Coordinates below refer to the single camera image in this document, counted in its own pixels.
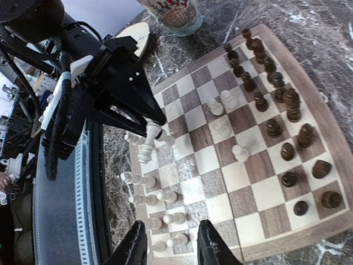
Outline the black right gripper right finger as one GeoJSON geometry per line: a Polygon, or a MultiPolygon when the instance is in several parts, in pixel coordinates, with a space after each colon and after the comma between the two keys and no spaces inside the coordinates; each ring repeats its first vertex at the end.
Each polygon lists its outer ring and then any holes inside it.
{"type": "Polygon", "coordinates": [[[208,219],[201,220],[199,224],[197,263],[200,265],[242,265],[208,219]]]}

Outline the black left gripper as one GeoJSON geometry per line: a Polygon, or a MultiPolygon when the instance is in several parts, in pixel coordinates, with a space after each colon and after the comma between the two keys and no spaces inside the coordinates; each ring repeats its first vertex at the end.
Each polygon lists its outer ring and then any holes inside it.
{"type": "Polygon", "coordinates": [[[60,37],[60,64],[64,73],[73,73],[70,64],[91,55],[88,67],[70,85],[60,103],[68,116],[87,116],[92,121],[146,137],[148,118],[158,125],[166,116],[149,86],[145,71],[134,54],[137,42],[131,37],[97,40],[79,22],[64,14],[60,37]],[[118,107],[126,116],[111,110],[118,107]]]}

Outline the white chess rook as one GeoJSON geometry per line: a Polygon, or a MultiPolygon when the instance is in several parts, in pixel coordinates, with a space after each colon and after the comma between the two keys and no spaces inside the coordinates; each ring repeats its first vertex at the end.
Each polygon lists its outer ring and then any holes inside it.
{"type": "Polygon", "coordinates": [[[167,249],[167,245],[165,244],[164,241],[157,241],[152,245],[152,250],[154,252],[161,253],[161,252],[164,252],[166,249],[167,249]]]}

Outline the wooden chess board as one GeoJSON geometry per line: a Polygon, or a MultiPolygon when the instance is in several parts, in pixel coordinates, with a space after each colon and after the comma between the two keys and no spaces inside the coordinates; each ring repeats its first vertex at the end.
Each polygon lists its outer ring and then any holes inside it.
{"type": "Polygon", "coordinates": [[[196,264],[197,228],[209,219],[242,261],[292,251],[352,227],[352,153],[329,107],[306,71],[266,26],[250,29],[263,44],[251,51],[242,35],[230,41],[245,82],[233,73],[222,47],[154,90],[174,145],[156,141],[152,159],[132,172],[157,180],[133,185],[133,195],[174,191],[175,203],[136,205],[138,219],[184,213],[183,224],[147,230],[150,264],[196,264]],[[284,94],[293,88],[301,118],[287,118],[284,94]],[[341,194],[338,208],[321,204],[324,192],[341,194]],[[185,234],[185,246],[152,250],[157,241],[185,234]]]}

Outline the white chess king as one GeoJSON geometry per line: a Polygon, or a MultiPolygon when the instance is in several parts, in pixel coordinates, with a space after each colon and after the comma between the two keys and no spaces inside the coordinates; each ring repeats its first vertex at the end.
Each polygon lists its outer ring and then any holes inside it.
{"type": "Polygon", "coordinates": [[[147,188],[154,188],[157,180],[154,177],[144,177],[133,172],[122,172],[120,178],[126,184],[132,184],[135,186],[142,185],[147,188]]]}

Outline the white chess bishop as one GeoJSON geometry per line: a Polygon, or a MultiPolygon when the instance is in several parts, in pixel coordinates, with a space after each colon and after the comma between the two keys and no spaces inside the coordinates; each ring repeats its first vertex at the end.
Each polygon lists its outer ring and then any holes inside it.
{"type": "Polygon", "coordinates": [[[129,196],[129,202],[134,205],[148,205],[148,206],[156,206],[158,203],[158,199],[155,195],[131,195],[129,196]]]}
{"type": "Polygon", "coordinates": [[[131,132],[127,132],[124,136],[124,139],[131,145],[139,145],[140,144],[140,137],[131,133],[131,132]]]}

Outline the white chess knight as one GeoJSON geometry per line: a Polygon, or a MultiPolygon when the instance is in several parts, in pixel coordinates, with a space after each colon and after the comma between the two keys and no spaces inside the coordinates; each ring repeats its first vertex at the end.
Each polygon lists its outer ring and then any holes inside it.
{"type": "Polygon", "coordinates": [[[143,222],[147,230],[159,230],[163,226],[161,218],[147,218],[143,222]]]}

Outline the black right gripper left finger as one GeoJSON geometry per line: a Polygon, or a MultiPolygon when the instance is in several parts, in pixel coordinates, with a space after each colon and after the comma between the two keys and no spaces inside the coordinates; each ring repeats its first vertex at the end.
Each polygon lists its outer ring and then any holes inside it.
{"type": "Polygon", "coordinates": [[[143,221],[137,220],[103,265],[147,264],[147,247],[145,224],[143,221]]]}

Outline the white chess pawn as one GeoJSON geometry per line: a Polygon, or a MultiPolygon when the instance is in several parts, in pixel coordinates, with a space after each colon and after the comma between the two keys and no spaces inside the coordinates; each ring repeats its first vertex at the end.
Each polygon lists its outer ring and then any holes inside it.
{"type": "Polygon", "coordinates": [[[163,221],[166,224],[183,224],[186,221],[186,217],[184,213],[174,213],[174,214],[166,214],[163,216],[163,221]]]}
{"type": "Polygon", "coordinates": [[[161,133],[162,127],[153,121],[149,121],[146,126],[146,140],[140,146],[138,161],[147,164],[152,159],[152,151],[154,150],[154,140],[161,133]]]}
{"type": "Polygon", "coordinates": [[[178,194],[174,191],[158,191],[156,193],[158,200],[165,201],[167,203],[175,203],[178,199],[178,194]]]}
{"type": "Polygon", "coordinates": [[[172,238],[166,240],[168,247],[185,246],[189,242],[188,237],[185,234],[177,234],[172,238]]]}

